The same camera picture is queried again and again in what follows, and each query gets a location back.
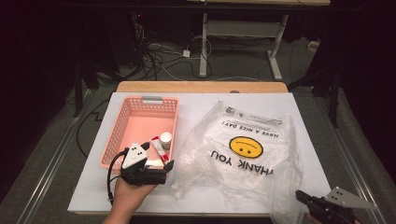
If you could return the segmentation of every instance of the basket handle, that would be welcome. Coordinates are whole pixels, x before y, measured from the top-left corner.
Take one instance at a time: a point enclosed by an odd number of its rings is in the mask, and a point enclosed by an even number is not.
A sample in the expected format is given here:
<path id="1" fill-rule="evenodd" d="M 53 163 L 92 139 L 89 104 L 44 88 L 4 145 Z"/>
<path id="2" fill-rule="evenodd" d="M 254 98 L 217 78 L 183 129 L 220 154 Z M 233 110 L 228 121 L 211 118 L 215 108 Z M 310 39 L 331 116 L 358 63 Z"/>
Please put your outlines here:
<path id="1" fill-rule="evenodd" d="M 143 104 L 162 104 L 163 98 L 161 96 L 142 96 Z"/>

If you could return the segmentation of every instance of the pink plastic basket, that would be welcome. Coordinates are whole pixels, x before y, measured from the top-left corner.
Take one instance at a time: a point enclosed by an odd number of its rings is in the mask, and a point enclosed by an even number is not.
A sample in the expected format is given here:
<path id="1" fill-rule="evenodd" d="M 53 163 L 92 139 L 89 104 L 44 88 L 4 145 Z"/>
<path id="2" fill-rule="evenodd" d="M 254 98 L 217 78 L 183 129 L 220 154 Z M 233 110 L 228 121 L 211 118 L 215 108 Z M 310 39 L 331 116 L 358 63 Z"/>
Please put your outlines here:
<path id="1" fill-rule="evenodd" d="M 113 131 L 109 136 L 102 158 L 101 166 L 109 168 L 111 161 L 133 142 L 142 145 L 161 133 L 171 133 L 175 138 L 178 99 L 161 96 L 129 96 L 121 105 Z M 173 142 L 169 150 L 165 150 L 172 160 Z M 113 170 L 119 170 L 123 157 L 117 159 Z M 160 156 L 150 145 L 147 165 L 163 166 Z"/>

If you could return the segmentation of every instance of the wooden table edge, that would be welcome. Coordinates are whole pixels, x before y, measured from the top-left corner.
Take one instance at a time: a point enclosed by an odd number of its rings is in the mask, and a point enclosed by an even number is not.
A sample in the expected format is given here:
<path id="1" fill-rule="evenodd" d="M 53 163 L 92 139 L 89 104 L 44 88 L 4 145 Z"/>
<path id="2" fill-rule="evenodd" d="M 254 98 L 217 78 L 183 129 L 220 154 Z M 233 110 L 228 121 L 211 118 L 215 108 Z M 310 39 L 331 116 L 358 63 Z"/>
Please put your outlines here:
<path id="1" fill-rule="evenodd" d="M 283 82 L 122 81 L 117 92 L 286 93 Z"/>

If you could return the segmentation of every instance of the white desk frame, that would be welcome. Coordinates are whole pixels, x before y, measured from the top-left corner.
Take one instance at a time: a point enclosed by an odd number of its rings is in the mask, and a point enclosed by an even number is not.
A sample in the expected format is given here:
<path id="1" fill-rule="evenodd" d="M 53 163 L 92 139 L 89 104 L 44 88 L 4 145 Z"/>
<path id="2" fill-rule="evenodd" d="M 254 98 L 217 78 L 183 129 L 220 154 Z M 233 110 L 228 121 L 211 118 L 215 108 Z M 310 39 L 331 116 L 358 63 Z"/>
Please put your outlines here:
<path id="1" fill-rule="evenodd" d="M 275 44 L 272 50 L 267 51 L 269 63 L 271 65 L 276 81 L 282 80 L 279 66 L 276 62 L 276 53 L 285 31 L 286 22 L 289 15 L 282 17 L 282 22 L 254 22 L 254 21 L 209 21 L 207 13 L 204 13 L 202 31 L 202 53 L 200 61 L 200 77 L 206 77 L 207 71 L 207 47 L 206 39 L 208 35 L 233 35 L 252 37 L 275 37 Z"/>
<path id="2" fill-rule="evenodd" d="M 330 4 L 329 0 L 256 0 L 256 1 L 240 1 L 240 0 L 208 0 L 205 1 L 213 3 L 246 3 L 246 4 L 270 4 L 270 5 L 299 5 L 305 6 L 327 6 Z M 200 77 L 206 77 L 207 71 L 207 49 L 206 38 L 208 35 L 233 35 L 233 36 L 252 36 L 252 37 L 274 37 L 275 43 L 272 50 L 267 51 L 269 64 L 274 74 L 276 81 L 282 81 L 279 66 L 276 62 L 276 54 L 282 40 L 283 33 L 286 28 L 289 15 L 283 15 L 281 22 L 254 22 L 254 21 L 209 21 L 207 13 L 204 13 L 203 19 L 203 41 L 201 49 L 200 61 Z"/>

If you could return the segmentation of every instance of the clear plastic bag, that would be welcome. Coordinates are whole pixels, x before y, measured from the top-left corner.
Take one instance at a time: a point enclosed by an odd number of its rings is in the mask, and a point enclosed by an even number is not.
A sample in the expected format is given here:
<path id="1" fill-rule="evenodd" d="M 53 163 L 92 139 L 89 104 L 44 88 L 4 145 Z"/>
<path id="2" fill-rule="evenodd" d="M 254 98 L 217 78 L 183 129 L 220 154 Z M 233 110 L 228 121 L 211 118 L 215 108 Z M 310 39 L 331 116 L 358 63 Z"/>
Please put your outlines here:
<path id="1" fill-rule="evenodd" d="M 260 201 L 275 223 L 298 223 L 294 192 L 302 179 L 290 115 L 267 119 L 220 101 L 174 154 L 177 198 L 192 186 L 212 186 L 235 204 Z"/>

